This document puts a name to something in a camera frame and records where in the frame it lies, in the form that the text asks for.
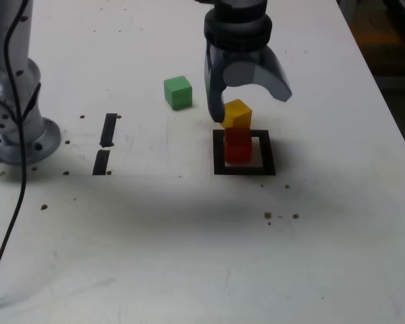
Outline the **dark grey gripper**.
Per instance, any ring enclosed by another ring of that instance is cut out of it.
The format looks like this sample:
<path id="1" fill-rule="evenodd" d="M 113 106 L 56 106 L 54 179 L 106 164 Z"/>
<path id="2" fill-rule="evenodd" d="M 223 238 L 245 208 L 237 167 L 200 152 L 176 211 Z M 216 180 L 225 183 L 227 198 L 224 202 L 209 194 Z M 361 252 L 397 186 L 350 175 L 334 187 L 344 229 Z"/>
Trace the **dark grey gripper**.
<path id="1" fill-rule="evenodd" d="M 278 101 L 292 96 L 290 85 L 274 52 L 264 46 L 251 52 L 219 49 L 209 41 L 205 55 L 205 89 L 207 107 L 214 122 L 225 118 L 222 92 L 228 87 L 256 84 L 265 88 Z"/>

